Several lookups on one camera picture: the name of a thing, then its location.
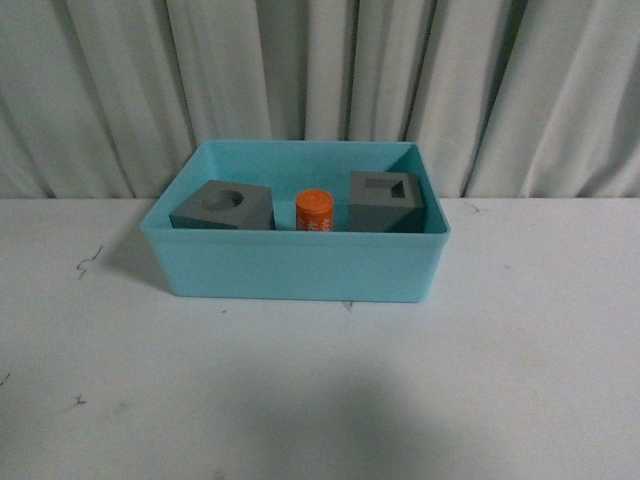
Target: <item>white table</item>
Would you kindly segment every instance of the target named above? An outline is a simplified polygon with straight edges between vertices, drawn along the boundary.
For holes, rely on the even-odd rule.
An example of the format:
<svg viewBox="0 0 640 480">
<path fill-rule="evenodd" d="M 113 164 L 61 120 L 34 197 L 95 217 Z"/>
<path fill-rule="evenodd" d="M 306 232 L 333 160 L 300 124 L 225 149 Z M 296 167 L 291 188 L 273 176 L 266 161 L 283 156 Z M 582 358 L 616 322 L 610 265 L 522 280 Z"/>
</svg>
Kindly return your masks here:
<svg viewBox="0 0 640 480">
<path fill-rule="evenodd" d="M 640 478 L 639 200 L 445 200 L 352 307 L 174 297 L 151 204 L 0 201 L 1 478 Z"/>
</svg>

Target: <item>orange cap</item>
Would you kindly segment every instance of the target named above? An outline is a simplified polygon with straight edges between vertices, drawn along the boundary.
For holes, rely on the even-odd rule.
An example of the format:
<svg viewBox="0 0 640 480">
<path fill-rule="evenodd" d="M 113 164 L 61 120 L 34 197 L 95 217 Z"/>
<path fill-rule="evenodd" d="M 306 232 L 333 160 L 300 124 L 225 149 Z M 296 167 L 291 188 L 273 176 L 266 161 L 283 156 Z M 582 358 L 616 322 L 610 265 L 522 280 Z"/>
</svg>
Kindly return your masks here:
<svg viewBox="0 0 640 480">
<path fill-rule="evenodd" d="M 331 232 L 333 197 L 324 190 L 305 190 L 296 197 L 296 230 Z"/>
</svg>

